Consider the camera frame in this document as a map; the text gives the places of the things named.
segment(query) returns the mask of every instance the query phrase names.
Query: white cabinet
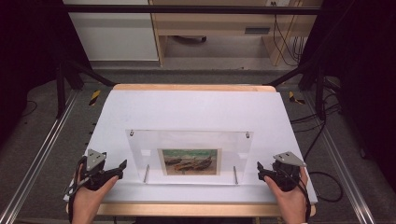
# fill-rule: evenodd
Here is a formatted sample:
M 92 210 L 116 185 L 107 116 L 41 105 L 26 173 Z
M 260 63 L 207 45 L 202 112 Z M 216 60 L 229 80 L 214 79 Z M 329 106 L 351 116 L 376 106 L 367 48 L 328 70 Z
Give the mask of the white cabinet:
M 144 0 L 64 0 L 65 4 L 147 5 Z M 158 61 L 151 17 L 129 13 L 69 13 L 88 59 Z

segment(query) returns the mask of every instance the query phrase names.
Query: hand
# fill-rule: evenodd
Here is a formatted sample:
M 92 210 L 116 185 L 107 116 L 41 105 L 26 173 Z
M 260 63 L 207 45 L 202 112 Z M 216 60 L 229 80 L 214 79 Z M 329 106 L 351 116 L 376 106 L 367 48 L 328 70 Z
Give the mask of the hand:
M 303 167 L 300 167 L 300 174 L 301 181 L 304 183 L 304 186 L 306 186 L 308 176 L 306 175 Z M 291 191 L 284 192 L 277 186 L 276 182 L 271 179 L 271 177 L 265 176 L 264 180 L 270 190 L 274 193 L 280 209 L 280 214 L 286 223 L 305 223 L 306 200 L 303 192 L 298 187 Z
M 113 176 L 98 190 L 89 190 L 85 187 L 76 193 L 73 203 L 73 222 L 74 224 L 91 224 L 95 218 L 99 205 L 105 195 L 113 188 L 119 177 Z

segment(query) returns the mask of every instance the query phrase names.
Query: photograph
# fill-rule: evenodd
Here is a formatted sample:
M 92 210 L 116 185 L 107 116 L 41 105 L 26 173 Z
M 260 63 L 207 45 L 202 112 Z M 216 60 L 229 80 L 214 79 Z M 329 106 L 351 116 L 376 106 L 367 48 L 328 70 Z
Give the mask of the photograph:
M 219 175 L 219 148 L 160 148 L 164 175 Z

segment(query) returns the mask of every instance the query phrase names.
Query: yellow and black tape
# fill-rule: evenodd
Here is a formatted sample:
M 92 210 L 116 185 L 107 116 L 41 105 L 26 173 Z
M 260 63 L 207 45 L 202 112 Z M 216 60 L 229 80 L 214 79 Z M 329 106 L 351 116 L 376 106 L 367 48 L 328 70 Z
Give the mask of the yellow and black tape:
M 97 100 L 98 97 L 99 97 L 99 93 L 100 93 L 100 91 L 95 91 L 95 92 L 93 93 L 89 105 L 95 105 L 96 100 Z
M 289 91 L 289 101 L 291 101 L 293 103 L 297 103 L 299 105 L 305 105 L 305 100 L 297 100 L 294 97 L 294 93 L 292 91 Z

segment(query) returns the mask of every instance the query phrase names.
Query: metal pin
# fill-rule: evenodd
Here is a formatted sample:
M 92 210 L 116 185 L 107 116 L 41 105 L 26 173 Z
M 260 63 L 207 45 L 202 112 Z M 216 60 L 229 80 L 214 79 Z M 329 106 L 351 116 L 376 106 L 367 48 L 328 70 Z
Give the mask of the metal pin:
M 233 167 L 233 175 L 235 176 L 235 185 L 238 185 L 238 177 L 236 176 L 236 168 Z
M 148 174 L 149 174 L 149 165 L 148 165 L 148 167 L 146 168 L 145 179 L 143 180 L 143 183 L 145 183 L 145 184 L 146 184 L 146 181 L 147 181 L 147 178 L 148 178 Z

